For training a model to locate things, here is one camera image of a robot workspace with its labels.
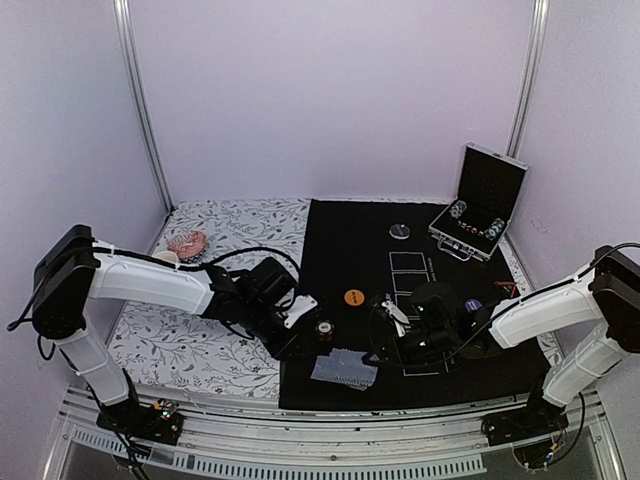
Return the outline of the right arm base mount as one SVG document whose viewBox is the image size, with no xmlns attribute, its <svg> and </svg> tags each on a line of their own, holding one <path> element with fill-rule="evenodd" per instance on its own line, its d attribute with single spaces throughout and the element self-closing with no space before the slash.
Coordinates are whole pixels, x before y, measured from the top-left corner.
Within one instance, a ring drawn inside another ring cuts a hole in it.
<svg viewBox="0 0 640 480">
<path fill-rule="evenodd" d="M 544 441 L 512 449 L 520 466 L 538 470 L 546 468 L 554 459 L 568 425 L 564 407 L 530 398 L 524 407 L 484 416 L 481 432 L 490 446 L 514 444 L 546 435 Z"/>
</svg>

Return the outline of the blue card deck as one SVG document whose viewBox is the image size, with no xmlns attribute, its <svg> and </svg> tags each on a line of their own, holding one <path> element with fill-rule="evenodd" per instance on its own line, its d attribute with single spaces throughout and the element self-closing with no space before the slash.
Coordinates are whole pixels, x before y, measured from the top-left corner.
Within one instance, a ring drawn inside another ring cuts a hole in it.
<svg viewBox="0 0 640 480">
<path fill-rule="evenodd" d="M 316 358 L 310 378 L 364 391 L 376 381 L 378 367 L 363 362 L 365 353 L 349 349 L 332 349 Z"/>
</svg>

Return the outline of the red black chip stack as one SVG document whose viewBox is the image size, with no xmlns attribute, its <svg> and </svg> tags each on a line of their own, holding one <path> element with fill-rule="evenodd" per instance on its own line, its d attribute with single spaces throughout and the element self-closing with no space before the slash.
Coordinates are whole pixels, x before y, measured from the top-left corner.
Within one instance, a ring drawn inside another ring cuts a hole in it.
<svg viewBox="0 0 640 480">
<path fill-rule="evenodd" d="M 315 326 L 316 338 L 319 342 L 328 343 L 333 339 L 335 327 L 332 322 L 319 321 Z"/>
</svg>

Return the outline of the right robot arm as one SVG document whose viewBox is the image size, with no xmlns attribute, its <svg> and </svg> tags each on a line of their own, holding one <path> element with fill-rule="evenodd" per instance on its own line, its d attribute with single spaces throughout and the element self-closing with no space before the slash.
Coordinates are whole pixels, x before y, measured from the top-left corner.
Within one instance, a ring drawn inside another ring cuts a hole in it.
<svg viewBox="0 0 640 480">
<path fill-rule="evenodd" d="M 367 365 L 400 369 L 434 368 L 461 357 L 483 360 L 569 326 L 593 322 L 591 332 L 559 365 L 552 367 L 533 400 L 517 415 L 517 427 L 537 436 L 552 424 L 556 410 L 639 351 L 639 265 L 624 255 L 627 242 L 602 246 L 590 263 L 565 279 L 517 298 L 467 310 L 443 282 L 420 285 L 410 297 L 418 315 L 409 320 L 391 301 L 374 313 L 384 315 L 395 333 L 373 343 Z"/>
</svg>

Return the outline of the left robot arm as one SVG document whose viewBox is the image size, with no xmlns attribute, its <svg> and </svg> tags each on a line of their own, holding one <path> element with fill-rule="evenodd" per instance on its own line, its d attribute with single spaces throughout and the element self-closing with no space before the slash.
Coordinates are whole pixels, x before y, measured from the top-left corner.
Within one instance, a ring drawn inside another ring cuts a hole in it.
<svg viewBox="0 0 640 480">
<path fill-rule="evenodd" d="M 95 239 L 86 225 L 73 226 L 41 259 L 34 286 L 13 331 L 29 323 L 71 361 L 111 419 L 128 434 L 148 426 L 146 408 L 95 333 L 85 312 L 89 300 L 166 307 L 228 326 L 238 325 L 281 360 L 293 349 L 294 325 L 318 305 L 301 295 L 286 265 L 292 258 L 264 248 L 251 269 L 228 271 L 220 259 L 198 265 L 168 262 Z"/>
</svg>

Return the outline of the triangular all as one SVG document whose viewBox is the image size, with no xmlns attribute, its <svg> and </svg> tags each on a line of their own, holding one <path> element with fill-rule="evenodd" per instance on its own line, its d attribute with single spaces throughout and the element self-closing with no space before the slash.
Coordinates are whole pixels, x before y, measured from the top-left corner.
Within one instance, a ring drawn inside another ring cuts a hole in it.
<svg viewBox="0 0 640 480">
<path fill-rule="evenodd" d="M 516 298 L 520 295 L 519 287 L 515 282 L 495 282 L 494 285 L 502 291 L 506 298 Z"/>
</svg>

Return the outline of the black dealer button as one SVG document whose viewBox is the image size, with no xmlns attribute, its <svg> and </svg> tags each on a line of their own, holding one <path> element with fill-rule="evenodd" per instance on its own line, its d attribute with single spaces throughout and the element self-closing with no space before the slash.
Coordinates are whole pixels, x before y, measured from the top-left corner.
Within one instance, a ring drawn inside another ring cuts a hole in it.
<svg viewBox="0 0 640 480">
<path fill-rule="evenodd" d="M 407 240 L 411 235 L 411 229 L 406 224 L 397 223 L 390 227 L 389 235 L 396 240 Z"/>
</svg>

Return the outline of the orange big blind button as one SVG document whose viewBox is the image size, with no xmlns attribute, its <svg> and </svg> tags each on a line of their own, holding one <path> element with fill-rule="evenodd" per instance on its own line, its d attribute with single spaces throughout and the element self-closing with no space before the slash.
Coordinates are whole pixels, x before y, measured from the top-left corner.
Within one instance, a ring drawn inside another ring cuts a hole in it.
<svg viewBox="0 0 640 480">
<path fill-rule="evenodd" d="M 344 301 L 351 307 L 359 307 L 365 303 L 365 295 L 361 290 L 349 289 L 344 294 Z"/>
</svg>

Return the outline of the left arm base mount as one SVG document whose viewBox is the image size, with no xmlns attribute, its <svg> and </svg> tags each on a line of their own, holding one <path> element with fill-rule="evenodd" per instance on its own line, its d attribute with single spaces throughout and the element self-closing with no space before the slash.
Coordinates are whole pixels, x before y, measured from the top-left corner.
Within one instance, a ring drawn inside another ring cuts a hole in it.
<svg viewBox="0 0 640 480">
<path fill-rule="evenodd" d="M 148 440 L 171 446 L 178 444 L 184 416 L 178 404 L 161 398 L 149 406 L 140 403 L 137 392 L 129 388 L 123 402 L 106 406 L 98 403 L 97 426 L 125 437 Z"/>
</svg>

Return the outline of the purple small blind button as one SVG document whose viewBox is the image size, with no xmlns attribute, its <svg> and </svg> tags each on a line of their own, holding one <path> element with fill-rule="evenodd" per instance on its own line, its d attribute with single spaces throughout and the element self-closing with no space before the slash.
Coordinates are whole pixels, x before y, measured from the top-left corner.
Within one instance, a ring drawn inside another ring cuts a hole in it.
<svg viewBox="0 0 640 480">
<path fill-rule="evenodd" d="M 468 299 L 465 301 L 465 308 L 468 312 L 474 312 L 483 307 L 482 303 L 476 299 Z"/>
</svg>

